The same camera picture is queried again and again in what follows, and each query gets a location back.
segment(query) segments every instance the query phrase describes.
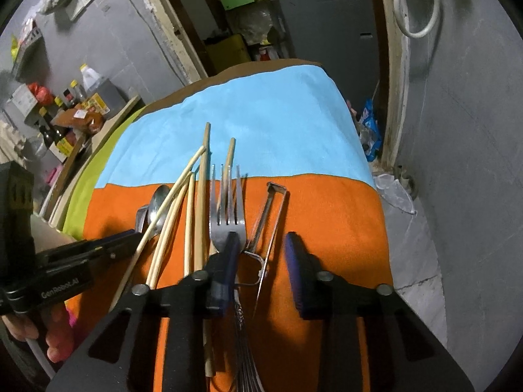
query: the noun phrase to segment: spoon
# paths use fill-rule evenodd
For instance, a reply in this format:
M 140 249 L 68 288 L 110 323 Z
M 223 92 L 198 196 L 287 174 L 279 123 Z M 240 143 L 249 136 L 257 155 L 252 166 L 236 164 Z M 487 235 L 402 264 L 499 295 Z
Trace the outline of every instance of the spoon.
M 149 202 L 148 211 L 147 211 L 147 221 L 149 224 L 151 224 L 151 221 L 156 216 L 158 209 L 160 209 L 161 204 L 163 203 L 163 201 L 169 194 L 170 190 L 171 189 L 168 186 L 166 186 L 165 184 L 162 184 L 154 191 L 153 197 L 151 197 L 151 201 Z M 161 217 L 158 219 L 158 222 L 154 226 L 152 237 L 154 237 L 160 233 L 161 229 L 163 228 L 166 218 L 167 218 L 167 211 L 164 211 L 164 213 L 161 215 Z

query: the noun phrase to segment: metal bolt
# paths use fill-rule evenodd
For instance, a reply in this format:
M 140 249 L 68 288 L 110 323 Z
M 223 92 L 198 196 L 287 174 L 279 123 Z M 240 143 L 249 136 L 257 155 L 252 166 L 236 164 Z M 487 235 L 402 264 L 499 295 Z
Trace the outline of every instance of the metal bolt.
M 390 296 L 392 295 L 392 292 L 394 292 L 394 289 L 388 284 L 380 284 L 378 287 L 376 287 L 376 292 L 378 292 L 378 294 L 381 296 Z
M 334 274 L 330 271 L 320 271 L 316 273 L 316 278 L 321 282 L 330 282 L 334 278 Z
M 135 284 L 131 289 L 133 295 L 137 296 L 145 295 L 148 291 L 149 286 L 147 286 L 146 284 Z
M 204 269 L 199 269 L 193 272 L 193 279 L 196 281 L 205 281 L 209 278 L 209 273 Z

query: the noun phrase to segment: human hand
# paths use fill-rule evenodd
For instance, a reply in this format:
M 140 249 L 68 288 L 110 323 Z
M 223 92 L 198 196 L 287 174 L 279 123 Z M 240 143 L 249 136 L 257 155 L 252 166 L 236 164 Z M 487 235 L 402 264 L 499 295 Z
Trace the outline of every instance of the human hand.
M 51 308 L 51 316 L 43 318 L 47 327 L 45 341 L 49 346 L 47 358 L 53 363 L 66 360 L 73 352 L 74 340 L 65 304 L 57 303 Z M 17 340 L 38 338 L 38 330 L 27 316 L 9 314 L 2 316 L 2 321 Z

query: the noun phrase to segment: green fabric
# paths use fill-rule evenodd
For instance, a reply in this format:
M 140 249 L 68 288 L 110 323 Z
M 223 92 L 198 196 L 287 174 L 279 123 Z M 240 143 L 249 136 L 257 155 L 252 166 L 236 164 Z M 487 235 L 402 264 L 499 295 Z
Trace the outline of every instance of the green fabric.
M 74 237 L 76 240 L 82 240 L 84 234 L 85 218 L 87 217 L 87 209 L 93 196 L 96 182 L 100 177 L 101 171 L 104 170 L 109 156 L 116 146 L 120 136 L 127 129 L 136 117 L 142 112 L 140 109 L 127 118 L 109 137 L 101 149 L 88 163 L 84 172 L 78 179 L 74 191 L 69 202 L 67 214 L 65 216 L 63 232 Z

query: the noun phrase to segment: light blue fabric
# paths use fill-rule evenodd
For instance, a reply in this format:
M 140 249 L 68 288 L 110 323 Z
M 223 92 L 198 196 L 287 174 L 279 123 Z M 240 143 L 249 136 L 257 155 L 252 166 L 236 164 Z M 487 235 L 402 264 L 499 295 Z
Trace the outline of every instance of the light blue fabric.
M 235 137 L 242 176 L 315 173 L 374 187 L 336 85 L 323 69 L 305 65 L 237 78 L 143 116 L 120 137 L 96 188 L 173 183 L 201 146 L 206 122 L 218 170 Z

